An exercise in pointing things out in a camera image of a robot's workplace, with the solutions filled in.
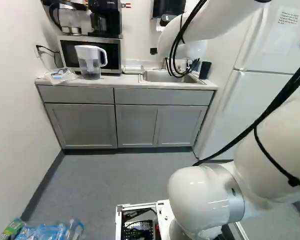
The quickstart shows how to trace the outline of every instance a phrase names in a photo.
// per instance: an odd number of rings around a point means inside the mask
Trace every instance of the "cabinet door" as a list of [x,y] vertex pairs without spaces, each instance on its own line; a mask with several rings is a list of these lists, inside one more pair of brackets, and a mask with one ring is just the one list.
[[161,106],[158,113],[158,146],[193,146],[207,106]]
[[117,147],[114,105],[45,104],[63,149]]
[[156,147],[158,106],[116,105],[119,148]]

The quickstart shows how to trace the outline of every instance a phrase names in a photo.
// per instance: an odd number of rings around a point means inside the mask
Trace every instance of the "white refrigerator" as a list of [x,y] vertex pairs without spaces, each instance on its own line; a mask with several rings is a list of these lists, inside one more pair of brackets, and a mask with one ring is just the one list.
[[[209,40],[204,60],[212,62],[209,79],[219,90],[193,147],[200,160],[253,123],[300,66],[300,0],[272,0]],[[233,160],[237,149],[214,159]]]

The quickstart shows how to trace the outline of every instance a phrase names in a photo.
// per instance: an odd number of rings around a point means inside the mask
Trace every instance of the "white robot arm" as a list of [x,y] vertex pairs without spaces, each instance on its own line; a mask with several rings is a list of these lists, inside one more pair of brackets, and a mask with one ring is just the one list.
[[[267,2],[270,0],[208,1],[183,34],[185,44],[178,46],[177,58],[197,58],[198,41],[224,34]],[[183,23],[189,15],[183,14]],[[162,57],[169,56],[180,21],[181,16],[173,19],[161,34],[157,48]],[[171,176],[168,195],[175,216],[171,236],[182,231],[193,240],[210,240],[219,226],[300,200],[300,185],[292,178],[300,180],[300,95],[255,129],[241,141],[233,162],[186,167]]]
[[[202,57],[205,43],[239,24],[256,10],[271,0],[208,0],[195,15],[183,34],[185,44],[180,44],[177,59],[197,59]],[[180,31],[180,23],[186,22],[191,11],[174,18],[165,27],[158,40],[157,50],[161,57],[169,57],[171,46]]]

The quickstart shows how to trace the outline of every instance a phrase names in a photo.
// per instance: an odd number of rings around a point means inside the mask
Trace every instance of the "floor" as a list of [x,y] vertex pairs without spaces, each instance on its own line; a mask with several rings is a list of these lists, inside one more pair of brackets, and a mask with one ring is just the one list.
[[[116,205],[166,199],[170,175],[196,160],[192,152],[67,155],[30,224],[78,217],[86,240],[114,240]],[[241,224],[249,240],[300,240],[300,214],[290,205]]]

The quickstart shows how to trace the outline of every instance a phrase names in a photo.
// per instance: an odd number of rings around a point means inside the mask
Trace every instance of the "electrical outlet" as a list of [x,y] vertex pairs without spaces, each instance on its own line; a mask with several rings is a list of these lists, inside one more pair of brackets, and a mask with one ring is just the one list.
[[40,52],[39,52],[39,50],[38,50],[38,48],[37,48],[36,45],[40,45],[40,44],[35,43],[35,42],[32,44],[33,50],[34,50],[34,54],[35,54],[36,58],[38,59],[38,58],[41,57],[41,54],[40,54]]

